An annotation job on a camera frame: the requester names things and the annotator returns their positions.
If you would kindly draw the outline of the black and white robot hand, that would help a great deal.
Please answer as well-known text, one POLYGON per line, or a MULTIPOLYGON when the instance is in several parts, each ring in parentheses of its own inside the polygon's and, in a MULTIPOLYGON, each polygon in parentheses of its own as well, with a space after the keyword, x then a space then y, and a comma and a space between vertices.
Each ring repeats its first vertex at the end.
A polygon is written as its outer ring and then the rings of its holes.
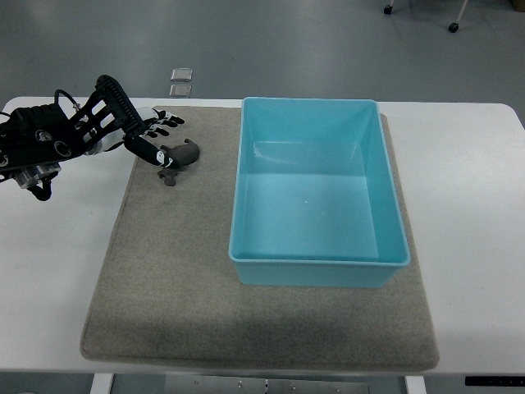
POLYGON ((95 143, 85 155, 110 152, 124 145, 131 153, 147 163, 171 169, 181 167, 180 160, 170 152, 170 148, 166 146, 158 148, 150 142, 149 138, 167 137, 170 133, 164 129, 164 126, 175 128, 183 125, 185 121, 165 110, 142 107, 138 108, 137 112, 145 124, 144 131, 141 131, 137 136, 128 136, 122 129, 117 129, 95 143))

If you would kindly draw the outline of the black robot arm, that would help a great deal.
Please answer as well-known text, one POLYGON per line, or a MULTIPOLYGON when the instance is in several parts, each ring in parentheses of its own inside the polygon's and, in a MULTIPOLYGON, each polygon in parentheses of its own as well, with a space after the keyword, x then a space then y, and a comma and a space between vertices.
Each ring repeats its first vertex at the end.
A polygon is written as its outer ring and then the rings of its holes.
POLYGON ((132 138, 145 124, 116 79, 97 78, 84 106, 68 117, 55 92, 53 103, 17 108, 1 123, 1 181, 15 181, 36 199, 50 199, 60 163, 90 151, 114 131, 132 138))

